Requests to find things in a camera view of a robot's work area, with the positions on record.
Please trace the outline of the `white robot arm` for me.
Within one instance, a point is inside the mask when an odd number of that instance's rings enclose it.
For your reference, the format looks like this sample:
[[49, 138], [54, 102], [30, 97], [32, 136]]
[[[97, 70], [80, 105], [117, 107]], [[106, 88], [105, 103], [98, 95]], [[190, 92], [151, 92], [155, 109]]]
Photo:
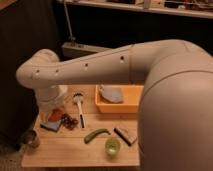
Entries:
[[213, 56], [194, 43], [137, 43], [64, 62], [42, 49], [16, 78], [46, 111], [63, 85], [142, 84], [140, 171], [213, 171]]

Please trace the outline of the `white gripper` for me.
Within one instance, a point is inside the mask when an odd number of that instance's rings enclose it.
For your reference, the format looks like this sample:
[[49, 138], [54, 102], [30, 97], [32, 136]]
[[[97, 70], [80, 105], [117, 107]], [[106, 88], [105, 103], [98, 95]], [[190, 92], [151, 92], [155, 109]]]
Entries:
[[64, 95], [60, 94], [53, 100], [38, 100], [39, 116], [42, 122], [46, 123], [55, 109], [61, 109], [64, 106]]

